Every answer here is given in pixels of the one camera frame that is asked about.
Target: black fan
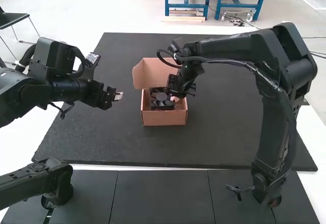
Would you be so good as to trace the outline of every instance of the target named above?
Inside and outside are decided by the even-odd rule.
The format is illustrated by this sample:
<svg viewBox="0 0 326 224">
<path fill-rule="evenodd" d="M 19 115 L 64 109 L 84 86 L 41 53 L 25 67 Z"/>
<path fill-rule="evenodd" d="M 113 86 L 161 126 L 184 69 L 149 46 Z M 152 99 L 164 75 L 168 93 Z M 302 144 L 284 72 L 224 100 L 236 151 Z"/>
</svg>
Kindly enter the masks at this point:
<svg viewBox="0 0 326 224">
<path fill-rule="evenodd" d="M 150 103 L 152 110 L 174 110 L 174 101 L 166 88 L 150 88 Z"/>
</svg>

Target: open cardboard box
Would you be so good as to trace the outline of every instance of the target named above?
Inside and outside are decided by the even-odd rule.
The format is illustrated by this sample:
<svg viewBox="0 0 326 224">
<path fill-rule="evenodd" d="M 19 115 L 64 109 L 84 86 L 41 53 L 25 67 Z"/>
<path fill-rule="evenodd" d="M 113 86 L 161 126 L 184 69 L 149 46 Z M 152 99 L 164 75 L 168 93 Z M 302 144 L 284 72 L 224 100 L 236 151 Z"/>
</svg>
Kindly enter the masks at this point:
<svg viewBox="0 0 326 224">
<path fill-rule="evenodd" d="M 185 125 L 187 122 L 187 99 L 176 102 L 174 110 L 151 110 L 149 88 L 166 87 L 169 74 L 178 69 L 162 63 L 158 58 L 143 58 L 133 69 L 135 89 L 142 90 L 141 115 L 144 126 Z"/>
</svg>

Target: white floor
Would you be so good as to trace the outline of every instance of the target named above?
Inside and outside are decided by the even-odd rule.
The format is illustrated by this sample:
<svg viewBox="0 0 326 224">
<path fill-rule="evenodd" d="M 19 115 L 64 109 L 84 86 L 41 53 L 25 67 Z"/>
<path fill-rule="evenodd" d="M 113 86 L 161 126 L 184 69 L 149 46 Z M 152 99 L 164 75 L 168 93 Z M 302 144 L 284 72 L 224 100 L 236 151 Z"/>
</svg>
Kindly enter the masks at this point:
<svg viewBox="0 0 326 224">
<path fill-rule="evenodd" d="M 284 0 L 286 4 L 280 4 L 278 1 L 280 0 L 265 1 L 260 20 L 255 23 L 256 25 L 270 27 L 286 20 L 297 23 L 302 35 L 326 35 L 326 29 L 323 26 L 325 18 L 322 14 L 302 0 Z M 161 23 L 164 15 L 164 0 L 0 0 L 0 6 L 8 12 L 30 13 L 42 36 L 76 45 L 84 54 L 93 51 L 104 32 L 235 34 L 255 30 L 253 27 L 229 27 L 230 24 L 227 22 L 215 21 L 212 11 L 209 12 L 209 20 L 202 25 Z M 309 18 L 300 18 L 305 16 L 306 12 L 309 12 Z M 17 24 L 15 29 L 20 38 L 37 40 L 28 21 Z M 28 45 L 17 43 L 10 29 L 1 31 L 0 34 L 20 58 Z M 326 52 L 324 40 L 307 39 L 306 43 L 311 50 Z M 0 43 L 0 57 L 13 61 L 2 43 Z M 308 100 L 319 115 L 325 115 L 326 121 L 326 90 L 324 89 L 326 62 L 316 61 L 319 74 L 314 81 Z M 326 158 L 324 157 L 326 155 L 324 143 L 326 131 L 325 125 L 314 109 L 311 106 L 302 107 L 297 129 L 319 171 L 311 174 L 300 173 L 300 179 L 320 223 L 326 223 L 323 208 L 326 199 L 323 186 L 326 180 Z M 53 108 L 47 111 L 36 108 L 22 119 L 0 129 L 0 175 L 14 171 L 30 162 L 56 114 L 57 110 Z M 94 167 L 104 170 L 110 168 Z M 90 167 L 79 165 L 75 168 L 89 169 Z M 126 168 L 134 169 L 133 167 L 120 167 L 122 170 Z M 4 213 L 4 211 L 0 212 L 0 220 Z"/>
</svg>

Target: black robotic arm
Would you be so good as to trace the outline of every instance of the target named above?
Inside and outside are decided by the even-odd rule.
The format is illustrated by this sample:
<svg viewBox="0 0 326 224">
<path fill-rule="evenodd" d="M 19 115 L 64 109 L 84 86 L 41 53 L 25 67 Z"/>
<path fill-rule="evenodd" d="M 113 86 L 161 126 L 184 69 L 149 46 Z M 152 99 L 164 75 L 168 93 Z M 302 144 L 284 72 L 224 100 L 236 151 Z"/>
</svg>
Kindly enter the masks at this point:
<svg viewBox="0 0 326 224">
<path fill-rule="evenodd" d="M 76 57 L 81 65 L 73 71 Z M 67 110 L 57 107 L 62 119 L 75 101 L 109 109 L 122 93 L 110 87 L 104 90 L 104 84 L 93 79 L 99 60 L 99 55 L 91 53 L 84 58 L 78 48 L 46 38 L 40 38 L 26 51 L 15 70 L 0 59 L 0 128 L 35 106 L 47 109 L 49 104 L 55 106 L 56 101 L 70 105 Z M 34 160 L 22 169 L 0 176 L 0 210 L 37 195 L 42 195 L 44 208 L 65 204 L 73 196 L 72 171 L 69 164 L 49 158 Z"/>
<path fill-rule="evenodd" d="M 252 191 L 263 204 L 281 202 L 281 186 L 296 153 L 296 115 L 317 74 L 317 66 L 299 32 L 292 23 L 272 29 L 218 39 L 187 43 L 180 48 L 172 42 L 168 53 L 176 62 L 177 75 L 170 74 L 168 91 L 184 98 L 193 94 L 196 77 L 204 73 L 202 64 L 231 64 L 249 69 L 263 101 L 260 145 L 252 163 L 253 186 L 234 192 Z"/>
</svg>

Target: black chair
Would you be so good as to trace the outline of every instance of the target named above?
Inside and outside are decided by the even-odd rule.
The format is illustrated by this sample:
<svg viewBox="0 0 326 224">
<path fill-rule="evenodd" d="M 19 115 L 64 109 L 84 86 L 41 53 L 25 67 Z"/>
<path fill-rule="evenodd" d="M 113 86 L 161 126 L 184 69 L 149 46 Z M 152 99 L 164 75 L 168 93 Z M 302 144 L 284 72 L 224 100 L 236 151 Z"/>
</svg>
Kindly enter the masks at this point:
<svg viewBox="0 0 326 224">
<path fill-rule="evenodd" d="M 19 14 L 19 13 L 6 13 L 3 11 L 3 9 L 0 7 L 0 30 L 3 30 L 7 27 L 10 27 L 12 28 L 14 34 L 15 34 L 15 37 L 16 37 L 16 40 L 18 42 L 21 42 L 21 43 L 28 43 L 28 44 L 33 44 L 31 42 L 25 42 L 25 41 L 22 41 L 22 40 L 18 40 L 17 38 L 17 35 L 15 33 L 15 30 L 14 30 L 14 27 L 13 25 L 18 23 L 18 22 L 21 22 L 22 20 L 24 19 L 29 19 L 30 22 L 32 23 L 32 26 L 34 27 L 37 35 L 40 37 L 40 34 L 38 33 L 38 31 L 36 30 L 32 20 L 30 19 L 30 15 L 29 14 Z M 15 60 L 18 60 L 16 58 L 16 56 L 14 55 L 14 53 L 10 50 L 10 48 L 8 47 L 8 45 L 6 44 L 6 42 L 3 40 L 3 38 L 0 36 L 1 40 L 4 42 L 5 46 L 8 48 L 9 52 L 12 54 L 12 56 L 15 58 Z"/>
</svg>

